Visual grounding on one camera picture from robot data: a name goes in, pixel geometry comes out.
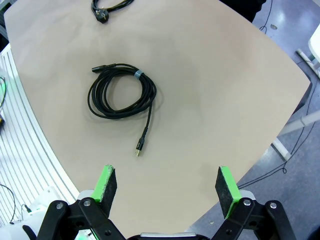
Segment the usb cable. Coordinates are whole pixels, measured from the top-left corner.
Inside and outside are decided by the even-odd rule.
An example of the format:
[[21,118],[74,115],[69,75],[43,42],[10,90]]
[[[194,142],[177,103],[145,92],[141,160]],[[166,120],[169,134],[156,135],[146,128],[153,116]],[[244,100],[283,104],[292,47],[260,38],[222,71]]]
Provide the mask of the usb cable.
[[[92,68],[92,72],[100,73],[98,78],[90,87],[87,97],[89,109],[94,115],[104,119],[123,119],[141,113],[149,108],[145,128],[136,145],[135,153],[139,156],[145,143],[145,137],[150,123],[152,104],[157,94],[156,85],[141,70],[129,64],[114,63],[110,65],[97,66]],[[135,76],[135,78],[140,81],[142,85],[141,97],[135,103],[126,108],[114,110],[108,103],[107,89],[113,78],[124,75]]]

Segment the coiled cable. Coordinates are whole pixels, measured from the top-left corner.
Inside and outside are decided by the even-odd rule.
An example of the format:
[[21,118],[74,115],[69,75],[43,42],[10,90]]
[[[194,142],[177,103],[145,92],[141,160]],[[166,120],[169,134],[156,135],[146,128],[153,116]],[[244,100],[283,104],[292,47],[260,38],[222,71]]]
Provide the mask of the coiled cable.
[[[123,119],[141,113],[149,108],[145,128],[136,146],[136,155],[138,156],[145,143],[151,118],[152,104],[157,95],[156,85],[147,75],[129,64],[114,63],[97,66],[92,68],[92,72],[100,73],[90,87],[87,97],[88,107],[94,115],[104,119]],[[125,75],[135,76],[140,81],[142,86],[141,97],[132,105],[115,110],[108,103],[107,89],[114,77]]]

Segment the tan paper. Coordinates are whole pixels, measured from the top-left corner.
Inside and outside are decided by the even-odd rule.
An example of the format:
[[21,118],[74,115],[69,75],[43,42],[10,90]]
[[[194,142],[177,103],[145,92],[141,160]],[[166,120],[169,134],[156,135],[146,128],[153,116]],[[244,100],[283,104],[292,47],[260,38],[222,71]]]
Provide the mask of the tan paper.
[[[117,1],[102,1],[112,6]],[[19,0],[5,14],[17,70],[54,153],[79,191],[106,164],[118,191],[110,219],[126,236],[181,232],[217,201],[218,166],[238,181],[282,129],[309,81],[271,39],[215,0],[135,0],[97,22],[90,0]],[[92,67],[127,63],[156,84],[147,112],[93,116]],[[123,108],[139,97],[134,77],[113,84]]]

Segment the floor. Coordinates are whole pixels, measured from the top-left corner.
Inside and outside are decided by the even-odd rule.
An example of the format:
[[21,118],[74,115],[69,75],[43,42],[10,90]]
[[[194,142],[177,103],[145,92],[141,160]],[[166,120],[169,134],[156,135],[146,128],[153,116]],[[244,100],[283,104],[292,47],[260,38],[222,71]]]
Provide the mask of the floor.
[[[253,24],[259,28],[266,22],[271,0],[262,6]],[[266,35],[276,42],[296,63],[302,59],[295,53],[300,48],[307,56],[311,53],[308,40],[320,24],[320,6],[312,0],[274,0],[267,23]],[[302,62],[299,67],[310,76],[313,87],[319,81],[315,73]],[[289,121],[304,116],[307,105],[292,115]],[[320,109],[320,86],[315,89],[310,102],[309,113]],[[305,139],[312,126],[304,129],[299,144]],[[281,136],[279,139],[291,151],[299,137],[300,130]],[[274,175],[246,187],[256,200],[264,204],[269,200],[280,201],[298,240],[307,239],[312,231],[320,226],[319,172],[320,172],[320,122],[316,123],[306,141],[286,165],[287,173],[282,170]],[[255,179],[284,161],[279,154],[269,147],[257,163],[239,181],[239,185]],[[188,231],[212,237],[223,222],[219,204],[214,205],[205,215],[189,227]],[[250,230],[244,230],[240,240],[256,239]]]

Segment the table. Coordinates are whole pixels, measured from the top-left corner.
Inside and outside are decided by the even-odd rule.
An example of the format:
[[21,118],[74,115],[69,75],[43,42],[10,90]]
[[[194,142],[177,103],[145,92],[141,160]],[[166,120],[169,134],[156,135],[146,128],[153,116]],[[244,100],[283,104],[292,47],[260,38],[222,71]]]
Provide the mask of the table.
[[[272,40],[219,1],[136,0],[101,24],[87,0],[21,0],[5,21],[29,102],[76,187],[93,188],[102,167],[115,166],[110,218],[126,237],[186,229],[218,201],[218,166],[239,180],[309,85]],[[142,69],[158,89],[139,158],[147,113],[114,121],[87,106],[91,68],[112,63]],[[140,90],[122,77],[111,101],[126,107]]]

